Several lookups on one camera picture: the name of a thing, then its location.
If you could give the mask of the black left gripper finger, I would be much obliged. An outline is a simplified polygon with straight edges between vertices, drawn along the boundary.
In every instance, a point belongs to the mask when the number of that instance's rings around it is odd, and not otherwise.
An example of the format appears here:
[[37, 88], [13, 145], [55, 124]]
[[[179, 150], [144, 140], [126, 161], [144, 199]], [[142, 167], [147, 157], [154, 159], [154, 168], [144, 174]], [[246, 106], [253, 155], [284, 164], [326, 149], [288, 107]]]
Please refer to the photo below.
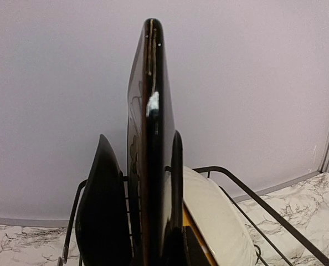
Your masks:
[[210, 266], [210, 262], [190, 226], [183, 227], [183, 247], [185, 265]]

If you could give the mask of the round brown rim floral plate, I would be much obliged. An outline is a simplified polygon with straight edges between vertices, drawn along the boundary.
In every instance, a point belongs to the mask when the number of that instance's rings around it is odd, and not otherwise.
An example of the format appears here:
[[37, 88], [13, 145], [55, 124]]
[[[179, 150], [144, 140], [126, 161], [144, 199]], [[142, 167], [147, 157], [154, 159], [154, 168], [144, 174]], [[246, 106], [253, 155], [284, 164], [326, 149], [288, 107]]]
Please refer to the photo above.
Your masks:
[[217, 265], [255, 265], [256, 249], [235, 207], [211, 179], [184, 167], [187, 206]]

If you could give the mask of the black square floral plate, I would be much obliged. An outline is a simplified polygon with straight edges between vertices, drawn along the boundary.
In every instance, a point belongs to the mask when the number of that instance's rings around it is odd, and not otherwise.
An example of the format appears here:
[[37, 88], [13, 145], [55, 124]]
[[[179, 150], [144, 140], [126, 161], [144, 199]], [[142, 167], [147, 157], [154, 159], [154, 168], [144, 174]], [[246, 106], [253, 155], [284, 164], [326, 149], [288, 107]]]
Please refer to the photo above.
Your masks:
[[84, 265], [129, 265], [132, 259], [123, 175], [100, 135], [76, 214], [75, 234]]

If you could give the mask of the white square floral plate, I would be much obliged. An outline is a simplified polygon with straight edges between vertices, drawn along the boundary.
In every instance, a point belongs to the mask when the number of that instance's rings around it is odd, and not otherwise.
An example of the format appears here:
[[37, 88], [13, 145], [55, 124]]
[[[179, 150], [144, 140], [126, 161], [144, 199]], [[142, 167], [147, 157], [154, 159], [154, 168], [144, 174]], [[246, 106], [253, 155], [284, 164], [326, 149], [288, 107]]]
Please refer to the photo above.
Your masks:
[[134, 254], [165, 265], [165, 179], [174, 134], [161, 22], [145, 20], [127, 90], [128, 203]]

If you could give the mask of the yellow polka dot plate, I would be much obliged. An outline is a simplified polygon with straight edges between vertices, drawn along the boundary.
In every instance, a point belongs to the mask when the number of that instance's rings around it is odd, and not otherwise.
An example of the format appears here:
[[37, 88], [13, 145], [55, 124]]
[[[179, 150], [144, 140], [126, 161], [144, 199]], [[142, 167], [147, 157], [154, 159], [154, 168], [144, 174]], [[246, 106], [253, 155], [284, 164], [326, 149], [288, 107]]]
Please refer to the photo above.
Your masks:
[[215, 261], [211, 252], [208, 250], [207, 244], [206, 244], [200, 230], [198, 229], [192, 215], [190, 214], [187, 206], [185, 204], [183, 204], [183, 227], [185, 227], [185, 226], [190, 226], [192, 228], [192, 230], [194, 231], [194, 234], [196, 235], [199, 244], [201, 245], [206, 257], [208, 258], [210, 265], [217, 265], [217, 262]]

